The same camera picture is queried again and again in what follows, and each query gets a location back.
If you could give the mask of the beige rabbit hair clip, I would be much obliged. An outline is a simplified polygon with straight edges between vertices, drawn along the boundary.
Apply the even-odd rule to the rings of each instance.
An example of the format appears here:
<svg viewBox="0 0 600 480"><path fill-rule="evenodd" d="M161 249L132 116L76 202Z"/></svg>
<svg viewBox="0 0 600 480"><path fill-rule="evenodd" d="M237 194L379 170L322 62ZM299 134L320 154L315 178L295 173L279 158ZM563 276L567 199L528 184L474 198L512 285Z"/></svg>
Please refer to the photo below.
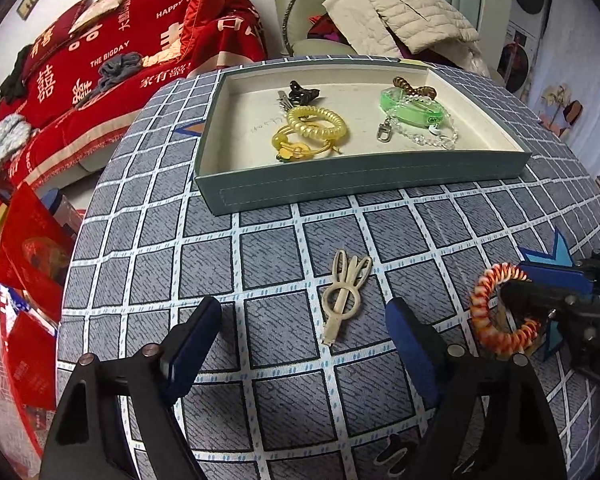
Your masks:
<svg viewBox="0 0 600 480"><path fill-rule="evenodd" d="M343 249L338 249L332 259L332 284L322 293L321 307L325 315L323 344L332 346L344 321L353 318L360 310L362 297L360 289L373 270L373 260L369 256L348 257Z"/></svg>

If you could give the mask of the green translucent bangle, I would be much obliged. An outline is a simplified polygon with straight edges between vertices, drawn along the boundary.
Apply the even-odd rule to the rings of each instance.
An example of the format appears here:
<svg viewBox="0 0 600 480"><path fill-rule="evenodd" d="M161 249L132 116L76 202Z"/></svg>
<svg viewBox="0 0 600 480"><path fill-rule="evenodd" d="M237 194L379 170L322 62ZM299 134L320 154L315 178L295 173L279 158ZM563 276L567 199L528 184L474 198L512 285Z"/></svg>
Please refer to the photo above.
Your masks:
<svg viewBox="0 0 600 480"><path fill-rule="evenodd" d="M396 87L381 90L379 105L388 117L417 128L439 127L446 117L445 108L436 100Z"/></svg>

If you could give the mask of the black claw hair clip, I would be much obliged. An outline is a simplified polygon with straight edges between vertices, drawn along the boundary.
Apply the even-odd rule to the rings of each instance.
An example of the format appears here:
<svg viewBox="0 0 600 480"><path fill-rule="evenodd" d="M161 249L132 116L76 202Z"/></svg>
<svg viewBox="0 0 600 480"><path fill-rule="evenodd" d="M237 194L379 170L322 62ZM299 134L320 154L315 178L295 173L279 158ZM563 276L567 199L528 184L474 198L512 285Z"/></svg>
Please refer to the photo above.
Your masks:
<svg viewBox="0 0 600 480"><path fill-rule="evenodd" d="M320 90L303 88L295 80L289 83L289 88L288 99L293 106L310 105L320 96Z"/></svg>

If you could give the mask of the silver rhinestone hair clip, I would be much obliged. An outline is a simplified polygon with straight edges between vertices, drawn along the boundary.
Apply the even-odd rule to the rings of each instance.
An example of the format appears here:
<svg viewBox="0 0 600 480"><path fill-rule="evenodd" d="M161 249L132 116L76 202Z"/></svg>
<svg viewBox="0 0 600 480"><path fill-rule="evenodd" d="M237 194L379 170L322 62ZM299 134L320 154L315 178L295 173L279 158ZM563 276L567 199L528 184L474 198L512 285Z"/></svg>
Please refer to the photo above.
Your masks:
<svg viewBox="0 0 600 480"><path fill-rule="evenodd" d="M278 102L280 107L285 111L285 112L289 112L294 106L291 104L291 102L288 99L288 96L286 95L285 92L283 91L279 91L278 92Z"/></svg>

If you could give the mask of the grey-green jewelry tray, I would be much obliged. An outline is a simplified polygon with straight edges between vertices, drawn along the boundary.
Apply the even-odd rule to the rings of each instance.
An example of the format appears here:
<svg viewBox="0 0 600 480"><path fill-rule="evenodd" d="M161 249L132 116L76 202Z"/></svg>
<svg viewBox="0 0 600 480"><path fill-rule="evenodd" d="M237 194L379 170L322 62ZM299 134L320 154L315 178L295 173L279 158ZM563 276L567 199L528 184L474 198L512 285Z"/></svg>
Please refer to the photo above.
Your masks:
<svg viewBox="0 0 600 480"><path fill-rule="evenodd" d="M451 114L452 150L417 145L395 133L382 143L382 90L393 78L434 87ZM272 137L283 127L278 97L291 81L317 88L318 105L343 118L348 133L337 154L279 162ZM195 182L212 214L228 214L344 194L409 186L508 179L531 151L505 120L479 103L470 86L489 79L442 65L381 60L293 60L226 70L211 95L195 158Z"/></svg>

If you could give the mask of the blue checked tablecloth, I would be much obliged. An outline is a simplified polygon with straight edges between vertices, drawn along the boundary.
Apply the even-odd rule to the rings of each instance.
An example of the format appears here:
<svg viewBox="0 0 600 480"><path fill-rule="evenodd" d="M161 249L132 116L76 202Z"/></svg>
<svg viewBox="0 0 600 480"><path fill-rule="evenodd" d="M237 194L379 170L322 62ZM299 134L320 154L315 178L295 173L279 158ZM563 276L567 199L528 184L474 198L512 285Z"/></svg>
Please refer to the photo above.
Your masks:
<svg viewBox="0 0 600 480"><path fill-rule="evenodd" d="M147 360L210 479L390 479L441 434L434 362L464 408L452 465L582 479L600 388L498 316L532 262L600 248L600 188L489 79L407 62L287 60L151 90L95 188L69 266L58 392Z"/></svg>

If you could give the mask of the red gift bags pile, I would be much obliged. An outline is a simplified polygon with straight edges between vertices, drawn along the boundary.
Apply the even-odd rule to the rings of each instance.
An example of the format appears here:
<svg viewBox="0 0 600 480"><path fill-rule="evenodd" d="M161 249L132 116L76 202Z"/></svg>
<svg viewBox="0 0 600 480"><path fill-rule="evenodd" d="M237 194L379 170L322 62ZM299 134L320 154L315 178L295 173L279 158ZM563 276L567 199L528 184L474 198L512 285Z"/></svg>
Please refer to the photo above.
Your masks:
<svg viewBox="0 0 600 480"><path fill-rule="evenodd" d="M0 451L20 478L41 468L56 411L57 327L74 246L27 184L0 241Z"/></svg>

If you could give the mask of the white patterned clothes pile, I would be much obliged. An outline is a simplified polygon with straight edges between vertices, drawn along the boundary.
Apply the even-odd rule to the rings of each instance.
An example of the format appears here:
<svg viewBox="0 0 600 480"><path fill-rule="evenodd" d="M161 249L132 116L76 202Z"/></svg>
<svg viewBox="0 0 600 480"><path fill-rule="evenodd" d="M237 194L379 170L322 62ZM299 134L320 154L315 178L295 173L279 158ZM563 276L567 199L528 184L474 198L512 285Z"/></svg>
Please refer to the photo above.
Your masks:
<svg viewBox="0 0 600 480"><path fill-rule="evenodd" d="M0 121L0 171L4 163L27 144L31 132L31 125L19 114L10 114Z"/></svg>

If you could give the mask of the beige down jacket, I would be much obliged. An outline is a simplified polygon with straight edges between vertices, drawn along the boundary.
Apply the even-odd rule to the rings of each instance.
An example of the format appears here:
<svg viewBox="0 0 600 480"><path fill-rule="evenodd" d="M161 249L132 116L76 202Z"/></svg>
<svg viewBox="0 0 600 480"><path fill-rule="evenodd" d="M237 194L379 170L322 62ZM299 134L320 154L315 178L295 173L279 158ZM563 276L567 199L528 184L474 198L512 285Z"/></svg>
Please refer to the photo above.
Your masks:
<svg viewBox="0 0 600 480"><path fill-rule="evenodd" d="M323 6L358 54L398 58L431 50L454 65L489 76L479 33L445 0L325 0Z"/></svg>

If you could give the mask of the grey garment on sofa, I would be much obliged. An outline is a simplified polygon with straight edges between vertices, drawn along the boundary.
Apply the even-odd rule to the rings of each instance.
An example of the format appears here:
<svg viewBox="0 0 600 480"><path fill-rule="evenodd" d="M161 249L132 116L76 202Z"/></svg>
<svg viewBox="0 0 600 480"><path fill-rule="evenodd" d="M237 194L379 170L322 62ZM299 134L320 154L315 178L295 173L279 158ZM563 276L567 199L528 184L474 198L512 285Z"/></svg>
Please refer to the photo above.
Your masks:
<svg viewBox="0 0 600 480"><path fill-rule="evenodd" d="M142 68L143 57L137 52L117 54L112 58L108 58L98 69L99 78L95 87L76 102L76 107L82 106L95 96L111 90L125 79L139 73Z"/></svg>

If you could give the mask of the black garment on sofa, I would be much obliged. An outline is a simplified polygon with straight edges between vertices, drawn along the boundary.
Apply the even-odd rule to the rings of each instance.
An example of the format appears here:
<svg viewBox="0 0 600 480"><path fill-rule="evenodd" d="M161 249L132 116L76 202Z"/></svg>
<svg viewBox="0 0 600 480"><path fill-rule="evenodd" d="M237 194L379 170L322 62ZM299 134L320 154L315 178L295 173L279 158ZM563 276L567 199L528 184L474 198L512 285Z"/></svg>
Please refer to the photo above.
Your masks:
<svg viewBox="0 0 600 480"><path fill-rule="evenodd" d="M12 71L0 85L0 101L10 104L27 94L22 74L32 48L33 44L27 44L18 52Z"/></svg>

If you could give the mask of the red covered sofa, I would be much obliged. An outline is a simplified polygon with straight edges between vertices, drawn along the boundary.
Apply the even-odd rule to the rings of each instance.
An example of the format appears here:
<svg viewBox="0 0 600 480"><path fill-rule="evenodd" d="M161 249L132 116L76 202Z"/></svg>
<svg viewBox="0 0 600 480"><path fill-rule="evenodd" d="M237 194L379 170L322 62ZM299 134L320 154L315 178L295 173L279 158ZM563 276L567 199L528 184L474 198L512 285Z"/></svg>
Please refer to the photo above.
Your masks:
<svg viewBox="0 0 600 480"><path fill-rule="evenodd" d="M79 0L0 87L0 178L40 185L117 143L160 87L266 60L250 0Z"/></svg>

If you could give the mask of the red cushion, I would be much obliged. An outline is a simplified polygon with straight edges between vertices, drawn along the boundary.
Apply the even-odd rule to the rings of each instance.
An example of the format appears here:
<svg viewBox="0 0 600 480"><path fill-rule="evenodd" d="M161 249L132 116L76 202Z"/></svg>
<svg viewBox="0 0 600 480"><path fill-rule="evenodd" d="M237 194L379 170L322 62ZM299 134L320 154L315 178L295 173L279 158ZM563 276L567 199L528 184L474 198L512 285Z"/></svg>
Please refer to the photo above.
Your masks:
<svg viewBox="0 0 600 480"><path fill-rule="evenodd" d="M27 80L46 58L70 39L72 26L78 17L91 6L92 2L93 0L78 1L41 32L24 61L21 73L23 80Z"/></svg>

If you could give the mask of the printed cushion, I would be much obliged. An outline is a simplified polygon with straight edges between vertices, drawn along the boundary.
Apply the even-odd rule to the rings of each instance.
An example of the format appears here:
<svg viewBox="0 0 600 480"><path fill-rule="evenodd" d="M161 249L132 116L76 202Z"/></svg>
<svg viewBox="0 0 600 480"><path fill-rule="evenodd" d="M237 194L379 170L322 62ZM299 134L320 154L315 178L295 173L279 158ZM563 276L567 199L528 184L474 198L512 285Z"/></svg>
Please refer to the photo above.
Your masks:
<svg viewBox="0 0 600 480"><path fill-rule="evenodd" d="M117 10L125 0L96 0L73 23L70 34L96 22L103 15Z"/></svg>

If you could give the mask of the small dark picture frame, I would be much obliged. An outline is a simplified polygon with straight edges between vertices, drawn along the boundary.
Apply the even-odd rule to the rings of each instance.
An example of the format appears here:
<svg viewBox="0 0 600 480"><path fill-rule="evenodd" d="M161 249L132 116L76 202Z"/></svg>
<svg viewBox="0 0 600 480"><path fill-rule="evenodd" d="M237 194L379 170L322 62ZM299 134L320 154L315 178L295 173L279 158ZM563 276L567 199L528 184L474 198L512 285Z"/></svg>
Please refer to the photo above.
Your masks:
<svg viewBox="0 0 600 480"><path fill-rule="evenodd" d="M31 12L40 0L21 0L17 6L17 14L23 20L27 21Z"/></svg>

